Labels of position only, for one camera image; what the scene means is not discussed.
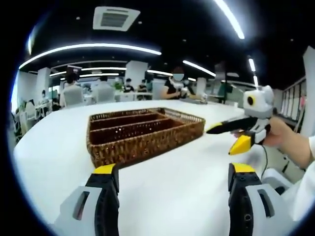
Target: ceiling air vent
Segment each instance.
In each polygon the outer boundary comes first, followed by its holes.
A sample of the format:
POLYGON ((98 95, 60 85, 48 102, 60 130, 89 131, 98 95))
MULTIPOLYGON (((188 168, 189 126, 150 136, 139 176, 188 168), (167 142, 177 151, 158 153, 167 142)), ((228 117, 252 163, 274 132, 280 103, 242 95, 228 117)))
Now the ceiling air vent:
POLYGON ((93 18, 94 30, 127 31, 140 11, 122 7, 98 6, 93 18))

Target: person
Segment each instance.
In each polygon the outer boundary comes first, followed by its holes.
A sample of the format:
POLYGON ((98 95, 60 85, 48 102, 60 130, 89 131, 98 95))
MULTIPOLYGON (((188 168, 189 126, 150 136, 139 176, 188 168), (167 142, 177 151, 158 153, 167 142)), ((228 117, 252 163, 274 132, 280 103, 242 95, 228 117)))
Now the person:
POLYGON ((177 76, 177 74, 173 74, 173 76, 168 77, 168 79, 166 80, 164 87, 161 91, 161 98, 162 99, 180 99, 181 97, 181 92, 180 92, 180 88, 181 88, 181 84, 178 83, 175 79, 174 76, 177 76))
POLYGON ((184 84, 184 88, 181 90, 181 98, 189 97, 191 99, 202 100, 202 97, 196 95, 196 93, 193 91, 188 79, 184 79, 183 84, 184 84))
POLYGON ((59 106, 59 102, 57 98, 53 98, 52 110, 53 112, 58 111, 61 107, 59 106))
POLYGON ((278 147, 300 168, 306 169, 303 178, 281 195, 292 219, 300 221, 315 201, 315 134, 307 138, 295 133, 278 117, 270 119, 270 126, 263 144, 278 147))
MULTIPOLYGON (((137 88, 137 92, 147 92, 146 80, 141 80, 141 84, 139 84, 137 88)), ((138 100, 143 100, 144 98, 148 98, 147 96, 139 95, 137 96, 138 100)))
POLYGON ((95 86, 92 90, 92 99, 94 102, 97 101, 97 94, 100 90, 105 90, 105 89, 110 89, 110 90, 114 90, 113 87, 111 87, 108 83, 107 83, 107 77, 106 76, 101 76, 99 78, 99 83, 97 84, 97 86, 95 86))
MULTIPOLYGON (((41 96, 42 96, 42 100, 40 101, 41 104, 46 104, 49 102, 49 99, 48 97, 46 96, 46 91, 43 90, 41 92, 41 96)), ((43 107, 43 114, 44 114, 44 117, 46 116, 47 112, 48 112, 48 107, 43 107)))
POLYGON ((124 86, 124 92, 134 92, 133 86, 130 85, 131 78, 126 79, 126 84, 124 86))
POLYGON ((7 145, 9 147, 9 151, 12 154, 14 147, 16 145, 15 138, 15 121, 14 115, 12 114, 12 103, 9 104, 9 110, 7 112, 7 122, 6 122, 6 135, 7 135, 7 145))
POLYGON ((65 107, 65 98, 64 98, 64 92, 69 90, 82 90, 83 94, 83 88, 80 86, 77 86, 75 83, 77 81, 77 75, 75 73, 69 73, 65 76, 65 80, 67 82, 67 86, 64 87, 64 89, 60 93, 60 100, 59 105, 61 108, 65 107))

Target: human hand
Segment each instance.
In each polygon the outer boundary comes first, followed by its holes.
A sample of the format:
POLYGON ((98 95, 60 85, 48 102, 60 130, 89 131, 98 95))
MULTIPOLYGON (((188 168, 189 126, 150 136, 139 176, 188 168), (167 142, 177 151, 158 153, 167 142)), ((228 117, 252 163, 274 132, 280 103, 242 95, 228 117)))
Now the human hand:
MULTIPOLYGON (((289 127, 287 124, 277 117, 272 117, 270 119, 270 132, 267 134, 263 145, 266 146, 279 146, 283 143, 288 131, 289 127)), ((236 138, 240 137, 243 134, 243 130, 238 130, 233 132, 236 138)))

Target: face mask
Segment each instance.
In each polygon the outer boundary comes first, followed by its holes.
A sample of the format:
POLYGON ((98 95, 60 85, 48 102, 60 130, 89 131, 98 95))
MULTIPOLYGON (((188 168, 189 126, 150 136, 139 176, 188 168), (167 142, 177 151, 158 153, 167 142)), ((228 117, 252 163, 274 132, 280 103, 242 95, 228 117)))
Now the face mask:
POLYGON ((184 74, 173 74, 174 80, 180 81, 184 77, 184 74))

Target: wicker basket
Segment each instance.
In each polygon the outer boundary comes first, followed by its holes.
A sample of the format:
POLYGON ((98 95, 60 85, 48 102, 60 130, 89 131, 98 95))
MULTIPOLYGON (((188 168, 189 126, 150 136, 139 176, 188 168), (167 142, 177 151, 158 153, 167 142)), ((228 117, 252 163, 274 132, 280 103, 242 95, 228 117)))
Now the wicker basket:
POLYGON ((167 108, 104 113, 89 118, 87 148, 95 167, 132 165, 203 134, 205 120, 167 108))

